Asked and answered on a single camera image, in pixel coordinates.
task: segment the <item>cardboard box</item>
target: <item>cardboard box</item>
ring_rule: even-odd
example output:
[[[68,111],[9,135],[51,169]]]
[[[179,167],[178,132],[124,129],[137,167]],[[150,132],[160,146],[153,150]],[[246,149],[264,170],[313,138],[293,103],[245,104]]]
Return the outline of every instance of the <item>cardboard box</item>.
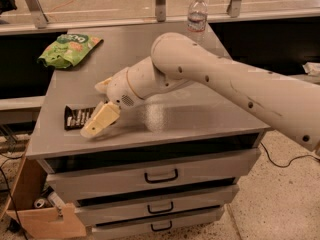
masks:
[[[86,236],[86,228],[74,214],[73,204],[68,203],[63,207],[63,216],[59,216],[55,207],[33,209],[33,203],[42,192],[46,176],[37,161],[23,156],[11,190],[22,227],[35,239]],[[17,220],[9,197],[4,211]]]

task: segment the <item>desk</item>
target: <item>desk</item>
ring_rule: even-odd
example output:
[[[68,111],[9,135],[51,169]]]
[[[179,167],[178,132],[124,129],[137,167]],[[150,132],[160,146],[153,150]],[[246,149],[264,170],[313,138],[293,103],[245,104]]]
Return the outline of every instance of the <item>desk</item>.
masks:
[[[38,160],[65,202],[77,205],[96,239],[218,220],[259,157],[269,126],[198,83],[122,111],[95,140],[64,130],[66,105],[104,101],[97,82],[149,56],[159,35],[185,29],[185,23],[75,29],[104,42],[77,67],[54,72],[26,156]],[[203,47],[228,56],[209,27]]]

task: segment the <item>gray drawer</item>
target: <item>gray drawer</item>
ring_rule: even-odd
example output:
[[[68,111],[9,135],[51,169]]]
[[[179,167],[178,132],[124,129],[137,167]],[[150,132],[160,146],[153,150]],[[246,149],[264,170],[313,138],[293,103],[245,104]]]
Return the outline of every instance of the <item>gray drawer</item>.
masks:
[[[84,225],[95,225],[223,205],[230,203],[238,191],[237,185],[207,188],[80,207],[75,213]]]
[[[92,234],[96,240],[108,240],[150,232],[166,231],[173,228],[191,226],[219,220],[223,208],[203,209],[174,215],[137,220],[126,223],[93,227]]]
[[[65,201],[166,188],[247,175],[258,149],[50,174],[47,181]]]

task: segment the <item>snack bag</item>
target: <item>snack bag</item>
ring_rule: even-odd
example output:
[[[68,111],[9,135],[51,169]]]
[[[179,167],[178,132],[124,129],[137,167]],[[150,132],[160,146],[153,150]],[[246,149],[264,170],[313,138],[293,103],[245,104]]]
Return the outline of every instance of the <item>snack bag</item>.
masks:
[[[50,44],[38,58],[38,63],[55,68],[77,65],[100,41],[101,38],[82,35],[61,35]]]

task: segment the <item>power cord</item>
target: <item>power cord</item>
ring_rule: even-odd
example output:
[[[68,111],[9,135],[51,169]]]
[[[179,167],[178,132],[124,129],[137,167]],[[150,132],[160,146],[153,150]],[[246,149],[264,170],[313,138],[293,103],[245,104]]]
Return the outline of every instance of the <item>power cord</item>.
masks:
[[[315,161],[317,161],[318,163],[320,163],[320,159],[319,159],[319,158],[314,157],[313,155],[304,155],[304,156],[297,156],[297,157],[291,159],[291,160],[289,161],[289,163],[286,164],[286,165],[279,165],[279,164],[276,164],[276,163],[271,159],[270,154],[269,154],[269,151],[268,151],[268,149],[266,148],[266,146],[265,146],[262,142],[260,142],[260,144],[261,144],[261,146],[263,147],[263,149],[266,151],[266,154],[267,154],[267,156],[268,156],[269,161],[270,161],[274,166],[279,167],[279,168],[288,168],[294,160],[302,159],[302,158],[306,158],[306,157],[312,158],[312,159],[314,159]]]
[[[22,229],[22,234],[23,234],[25,240],[29,240],[28,237],[27,237],[27,235],[26,235],[25,230],[24,230],[23,227],[22,227],[22,223],[21,223],[21,220],[20,220],[18,211],[17,211],[17,206],[16,206],[16,204],[15,204],[15,202],[14,202],[14,200],[13,200],[13,196],[12,196],[11,191],[10,191],[10,186],[9,186],[8,178],[7,178],[6,174],[4,173],[4,171],[3,171],[3,169],[2,169],[2,167],[5,165],[5,163],[8,162],[9,160],[20,159],[20,158],[22,158],[22,156],[19,156],[19,157],[8,157],[8,156],[5,156],[5,155],[2,154],[2,153],[1,153],[0,155],[2,155],[2,156],[4,156],[4,157],[7,158],[7,159],[1,164],[1,166],[0,166],[0,172],[1,172],[1,174],[2,174],[2,176],[3,176],[3,178],[4,178],[4,181],[5,181],[6,185],[7,185],[8,194],[9,194],[9,197],[10,197],[10,199],[11,199],[12,206],[13,206],[14,212],[15,212],[15,214],[16,214],[18,223],[20,224],[20,227],[21,227],[21,229]]]

